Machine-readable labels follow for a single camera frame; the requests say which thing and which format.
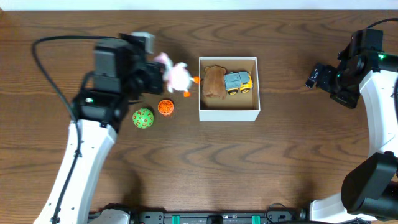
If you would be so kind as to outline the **pink white duck toy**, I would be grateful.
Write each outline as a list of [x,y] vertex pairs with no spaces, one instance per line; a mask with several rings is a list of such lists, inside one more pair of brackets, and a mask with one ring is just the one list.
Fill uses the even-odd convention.
[[163,81],[166,84],[166,89],[169,93],[174,91],[181,91],[184,97],[190,97],[189,89],[193,83],[199,84],[200,77],[191,76],[187,70],[187,64],[179,62],[174,64],[169,56],[161,52],[158,56],[154,57],[155,62],[162,63],[165,67],[163,74]]

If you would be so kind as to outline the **brown plush toy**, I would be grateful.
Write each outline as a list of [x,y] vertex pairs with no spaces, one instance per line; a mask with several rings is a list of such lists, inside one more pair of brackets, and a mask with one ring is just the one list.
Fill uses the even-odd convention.
[[226,98],[227,91],[224,84],[225,74],[226,69],[218,65],[205,68],[202,90],[205,97],[219,98],[222,100]]

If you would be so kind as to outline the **yellow grey toy truck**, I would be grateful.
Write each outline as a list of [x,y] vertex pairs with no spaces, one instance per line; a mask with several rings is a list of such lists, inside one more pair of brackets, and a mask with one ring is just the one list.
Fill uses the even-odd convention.
[[246,71],[226,74],[224,84],[229,95],[236,95],[238,92],[249,93],[253,88],[251,74]]

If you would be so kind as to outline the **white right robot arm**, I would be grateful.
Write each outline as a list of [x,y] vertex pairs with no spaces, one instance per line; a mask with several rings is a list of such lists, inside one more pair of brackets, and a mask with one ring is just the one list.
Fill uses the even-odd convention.
[[309,219],[397,219],[397,56],[370,52],[343,59],[338,68],[317,64],[306,86],[348,108],[363,99],[369,130],[368,158],[345,177],[339,193],[310,204]]

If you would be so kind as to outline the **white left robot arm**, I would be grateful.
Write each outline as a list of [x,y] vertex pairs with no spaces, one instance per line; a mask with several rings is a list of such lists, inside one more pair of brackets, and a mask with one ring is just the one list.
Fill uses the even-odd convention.
[[100,172],[115,145],[130,102],[141,93],[163,92],[161,63],[97,67],[86,74],[67,105],[67,148],[50,196],[36,223],[86,223]]

